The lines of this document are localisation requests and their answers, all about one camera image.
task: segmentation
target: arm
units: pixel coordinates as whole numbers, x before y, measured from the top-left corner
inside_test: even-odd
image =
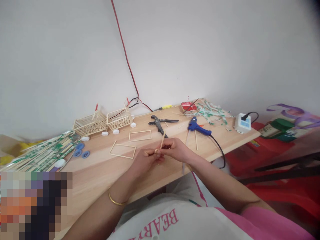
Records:
[[[133,164],[109,189],[111,198],[117,203],[125,203],[134,192],[135,186],[154,162],[162,162],[154,149],[140,150]],[[106,240],[117,226],[126,205],[116,205],[105,191],[72,225],[63,240],[102,239]]]
[[[246,186],[191,151],[180,139],[166,138],[163,145],[165,149],[160,149],[158,153],[189,164],[226,210],[240,214],[249,206],[258,206],[274,211]]]

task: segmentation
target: gold bracelet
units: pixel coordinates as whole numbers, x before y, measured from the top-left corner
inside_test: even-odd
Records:
[[[124,203],[117,203],[115,200],[113,200],[110,196],[110,189],[108,189],[108,194],[109,194],[109,198],[111,200],[111,202],[113,202],[114,204],[118,205],[118,206],[121,206],[121,205],[125,205],[127,203],[127,201],[125,201]]]

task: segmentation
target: person's left hand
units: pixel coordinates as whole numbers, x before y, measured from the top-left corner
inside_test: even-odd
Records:
[[[134,159],[130,171],[137,176],[145,174],[151,167],[151,165],[156,163],[162,163],[164,161],[164,154],[154,154],[155,149],[141,149]]]

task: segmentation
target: screwdriver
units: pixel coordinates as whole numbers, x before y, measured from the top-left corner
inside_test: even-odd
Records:
[[[163,107],[158,108],[158,109],[156,109],[156,110],[153,110],[153,112],[154,112],[154,111],[157,111],[157,110],[162,110],[162,109],[166,109],[166,108],[171,108],[171,107],[172,107],[172,105],[166,105],[166,106],[163,106]]]

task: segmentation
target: pliers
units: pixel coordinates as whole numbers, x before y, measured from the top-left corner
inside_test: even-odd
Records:
[[[161,127],[161,124],[160,122],[179,122],[179,120],[170,120],[170,119],[159,119],[157,116],[155,115],[152,115],[151,118],[154,119],[153,122],[149,122],[148,124],[149,125],[156,125],[157,128],[158,128],[158,132],[160,132],[162,135],[164,134],[164,130],[162,129]]]

